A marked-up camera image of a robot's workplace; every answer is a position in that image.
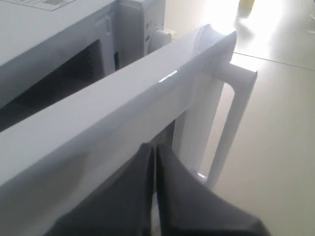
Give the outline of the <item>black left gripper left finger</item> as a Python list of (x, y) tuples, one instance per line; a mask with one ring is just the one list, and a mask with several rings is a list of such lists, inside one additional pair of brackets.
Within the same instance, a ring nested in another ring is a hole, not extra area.
[(155, 153), (144, 143), (107, 187), (58, 219), (48, 236), (149, 236)]

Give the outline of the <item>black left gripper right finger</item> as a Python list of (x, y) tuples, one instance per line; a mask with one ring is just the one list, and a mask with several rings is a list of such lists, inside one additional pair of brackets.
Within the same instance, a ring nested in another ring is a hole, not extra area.
[(209, 190), (164, 144), (156, 149), (156, 175), (163, 236), (270, 235), (258, 217)]

